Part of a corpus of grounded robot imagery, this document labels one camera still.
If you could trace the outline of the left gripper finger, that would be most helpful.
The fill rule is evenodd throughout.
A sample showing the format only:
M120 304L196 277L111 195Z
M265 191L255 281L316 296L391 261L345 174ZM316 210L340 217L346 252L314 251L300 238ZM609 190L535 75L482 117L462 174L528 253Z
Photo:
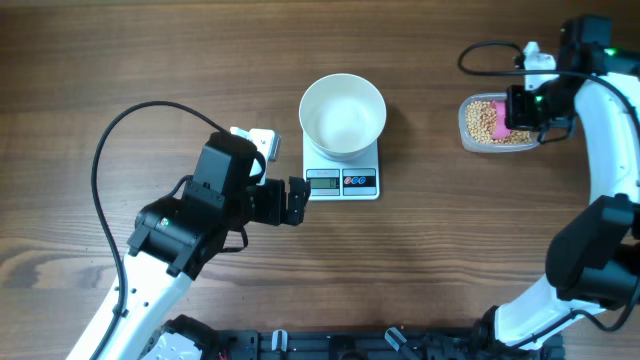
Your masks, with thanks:
M288 206L305 208L311 195L311 184L300 177L289 177Z
M305 206L300 204L291 204L286 210L286 225L298 226L304 221Z

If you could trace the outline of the pile of yellow soybeans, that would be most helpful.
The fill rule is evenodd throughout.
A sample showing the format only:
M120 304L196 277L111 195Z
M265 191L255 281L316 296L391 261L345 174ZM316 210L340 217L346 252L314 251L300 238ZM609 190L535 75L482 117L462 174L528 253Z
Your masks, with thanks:
M528 143L530 141L529 133L519 130L511 130L510 136L505 139L492 139L496 122L496 113L491 106L493 101L473 101L467 106L465 119L470 136L482 144L518 145Z

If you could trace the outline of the pink plastic measuring scoop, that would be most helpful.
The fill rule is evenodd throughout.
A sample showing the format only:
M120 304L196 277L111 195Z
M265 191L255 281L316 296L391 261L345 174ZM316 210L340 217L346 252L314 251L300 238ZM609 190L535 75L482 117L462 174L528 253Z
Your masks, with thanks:
M504 101L493 101L491 106L496 113L495 129L492 134L492 139L505 139L511 134L511 130L506 126L506 104Z

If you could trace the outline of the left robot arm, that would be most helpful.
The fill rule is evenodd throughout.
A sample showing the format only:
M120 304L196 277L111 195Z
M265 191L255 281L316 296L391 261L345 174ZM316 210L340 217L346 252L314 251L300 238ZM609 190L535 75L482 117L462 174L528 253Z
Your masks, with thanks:
M137 215L116 280L70 353L72 359L215 359L220 343L208 326L167 313L186 294L204 265L230 252L230 232L249 222L296 226L311 186L253 174L266 166L251 141L216 132L204 145L193 174L173 193Z

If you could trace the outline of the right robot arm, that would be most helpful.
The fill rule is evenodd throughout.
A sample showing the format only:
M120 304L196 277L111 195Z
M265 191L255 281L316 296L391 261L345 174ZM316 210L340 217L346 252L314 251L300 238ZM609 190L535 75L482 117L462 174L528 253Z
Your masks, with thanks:
M625 325L639 303L639 56L611 43L612 22L598 15L566 21L559 52L519 48L507 89L504 123L530 131L586 138L591 195L588 207L551 241L544 275L515 300L488 310L467 342L472 357L549 358L553 337L603 312Z

